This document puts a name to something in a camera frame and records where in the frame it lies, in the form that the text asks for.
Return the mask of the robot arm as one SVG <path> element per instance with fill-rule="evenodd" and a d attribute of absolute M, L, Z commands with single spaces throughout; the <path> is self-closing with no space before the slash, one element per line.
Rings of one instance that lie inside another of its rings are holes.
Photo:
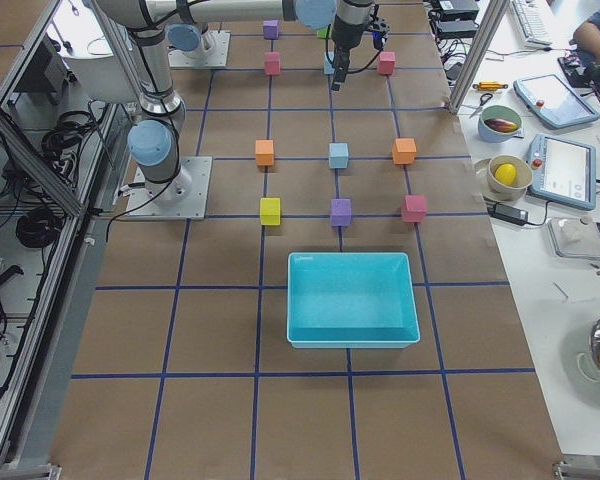
<path fill-rule="evenodd" d="M 127 33 L 138 73 L 142 113 L 127 136 L 127 144 L 144 176 L 149 197 L 160 205 L 175 204 L 190 193 L 192 179 L 180 158 L 185 107 L 173 86 L 165 32 L 129 28 Z"/>
<path fill-rule="evenodd" d="M 104 14 L 131 33 L 159 32 L 177 16 L 182 22 L 298 21 L 312 30 L 328 27 L 334 43 L 331 89 L 338 91 L 349 75 L 350 52 L 363 34 L 372 34 L 382 51 L 389 25 L 372 1 L 100 1 Z"/>

